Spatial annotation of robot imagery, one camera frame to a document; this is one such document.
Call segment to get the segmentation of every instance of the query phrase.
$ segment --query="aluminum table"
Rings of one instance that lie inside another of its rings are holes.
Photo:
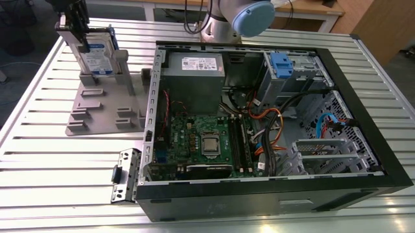
[[[199,41],[178,23],[91,19],[112,24],[130,70],[153,67],[157,40]],[[359,40],[349,35],[267,30],[245,43],[329,48],[385,138],[415,179],[415,111]],[[118,152],[143,133],[67,137],[79,65],[62,38],[0,132],[0,232],[413,232],[415,188],[337,212],[153,223],[142,208],[110,205]]]

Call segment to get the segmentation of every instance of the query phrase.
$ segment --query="power cord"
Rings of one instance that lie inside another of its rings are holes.
[[[191,30],[190,28],[190,25],[189,25],[189,22],[187,22],[187,0],[185,0],[185,30],[189,34],[193,34],[193,35],[197,35],[199,34],[205,28],[207,27],[209,25],[209,20],[211,18],[211,14],[213,14],[213,6],[214,4],[210,5],[210,10],[209,10],[209,17],[207,17],[207,21],[206,21],[206,24],[201,27],[201,29],[197,28],[197,30]],[[201,9],[199,9],[199,18],[198,18],[198,22],[201,22],[201,17],[202,17],[202,8],[203,8],[203,0],[201,1]]]
[[[36,63],[36,62],[12,62],[12,63],[8,63],[6,65],[2,65],[0,68],[3,67],[7,67],[7,66],[11,66],[11,65],[18,65],[18,64],[31,64],[31,65],[39,65],[42,66],[42,64]],[[0,82],[2,85],[7,84],[10,82],[10,78],[6,78],[6,80],[3,82]]]
[[[286,25],[285,25],[285,27],[282,28],[282,30],[285,30],[285,29],[290,26],[291,21],[293,21],[293,18],[294,18],[294,5],[293,5],[291,0],[289,0],[289,1],[290,1],[290,5],[291,5],[290,16],[289,16],[289,19],[287,19],[287,21],[286,21]]]

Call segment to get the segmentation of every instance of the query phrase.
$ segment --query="side panel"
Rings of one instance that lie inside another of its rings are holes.
[[[261,193],[249,195],[139,200],[151,221],[271,216],[338,210],[385,189]]]

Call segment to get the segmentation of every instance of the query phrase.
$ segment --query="metal bracket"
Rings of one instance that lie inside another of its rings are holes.
[[[138,191],[138,177],[142,151],[135,148],[119,153],[118,164],[114,168],[111,182],[115,184],[111,203],[132,202]]]

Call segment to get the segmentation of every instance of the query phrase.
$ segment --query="label sticker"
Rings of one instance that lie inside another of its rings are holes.
[[[106,46],[103,44],[90,44],[90,52],[80,53],[90,71],[95,75],[112,74],[112,66],[106,56]]]
[[[217,59],[185,57],[182,59],[182,70],[218,70]]]
[[[258,169],[266,170],[266,164],[265,163],[258,163]]]
[[[253,102],[255,103],[257,106],[261,105],[261,101],[258,99],[254,99]]]

